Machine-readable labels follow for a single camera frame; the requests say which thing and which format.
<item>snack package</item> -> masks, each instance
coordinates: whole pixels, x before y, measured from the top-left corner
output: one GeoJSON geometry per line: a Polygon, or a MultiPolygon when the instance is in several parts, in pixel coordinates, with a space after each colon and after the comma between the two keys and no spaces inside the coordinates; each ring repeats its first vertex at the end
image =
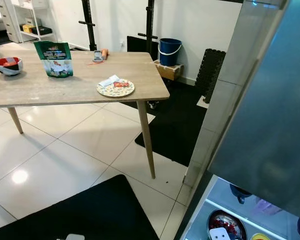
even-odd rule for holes
{"type": "Polygon", "coordinates": [[[122,87],[129,87],[129,83],[128,82],[118,82],[118,81],[115,81],[113,83],[113,86],[114,87],[118,87],[118,88],[122,88],[122,87]]]}
{"type": "Polygon", "coordinates": [[[74,71],[67,42],[37,41],[34,46],[49,77],[73,76],[74,71]]]}

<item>storage box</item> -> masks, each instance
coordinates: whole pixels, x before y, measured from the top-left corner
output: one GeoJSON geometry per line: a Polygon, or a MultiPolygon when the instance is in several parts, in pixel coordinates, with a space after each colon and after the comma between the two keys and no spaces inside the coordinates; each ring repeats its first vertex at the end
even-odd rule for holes
{"type": "Polygon", "coordinates": [[[156,66],[156,69],[158,70],[162,78],[166,78],[172,81],[179,78],[184,72],[184,65],[182,64],[175,66],[163,66],[160,64],[159,60],[155,60],[154,65],[156,66]]]}
{"type": "Polygon", "coordinates": [[[20,1],[19,0],[11,0],[11,3],[13,5],[20,6],[20,1]]]}
{"type": "Polygon", "coordinates": [[[47,0],[18,0],[20,6],[27,9],[46,8],[47,0]]]}
{"type": "Polygon", "coordinates": [[[36,21],[33,17],[26,17],[25,18],[25,24],[35,26],[36,23],[38,24],[38,26],[42,26],[40,18],[36,18],[36,21]]]}
{"type": "MultiPolygon", "coordinates": [[[[45,26],[39,26],[38,28],[39,28],[40,35],[46,35],[46,34],[51,34],[52,33],[51,28],[48,28],[48,27],[45,27],[45,26]]],[[[38,35],[36,27],[31,28],[31,30],[32,30],[33,34],[38,35]]]]}
{"type": "Polygon", "coordinates": [[[22,25],[22,29],[24,32],[31,34],[31,28],[33,28],[33,25],[24,24],[22,25]]]}

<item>yellow lid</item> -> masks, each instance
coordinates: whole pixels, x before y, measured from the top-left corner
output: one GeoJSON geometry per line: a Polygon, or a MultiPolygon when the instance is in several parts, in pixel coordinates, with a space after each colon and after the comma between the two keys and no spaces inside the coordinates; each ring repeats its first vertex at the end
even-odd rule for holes
{"type": "Polygon", "coordinates": [[[251,237],[251,240],[270,240],[270,238],[262,233],[256,233],[251,237]]]}

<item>tabletop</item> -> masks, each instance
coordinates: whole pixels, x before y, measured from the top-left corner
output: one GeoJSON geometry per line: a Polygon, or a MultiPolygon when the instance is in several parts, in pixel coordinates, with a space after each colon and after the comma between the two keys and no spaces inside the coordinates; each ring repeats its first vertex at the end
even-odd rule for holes
{"type": "Polygon", "coordinates": [[[19,57],[23,71],[15,76],[0,73],[0,108],[164,100],[170,95],[146,52],[111,52],[103,63],[91,64],[93,51],[71,51],[73,76],[47,76],[35,50],[0,50],[1,57],[19,57]],[[117,75],[133,82],[135,90],[124,97],[97,92],[100,81],[117,75]]]}

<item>wooden box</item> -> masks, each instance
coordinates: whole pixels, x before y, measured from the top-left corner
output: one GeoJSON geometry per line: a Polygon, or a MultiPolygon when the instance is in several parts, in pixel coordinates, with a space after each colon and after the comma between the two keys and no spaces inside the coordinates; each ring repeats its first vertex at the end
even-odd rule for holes
{"type": "Polygon", "coordinates": [[[184,72],[183,64],[175,65],[175,66],[164,66],[160,64],[159,60],[155,60],[153,63],[155,64],[156,69],[158,70],[162,78],[166,78],[172,81],[179,78],[184,72]]]}

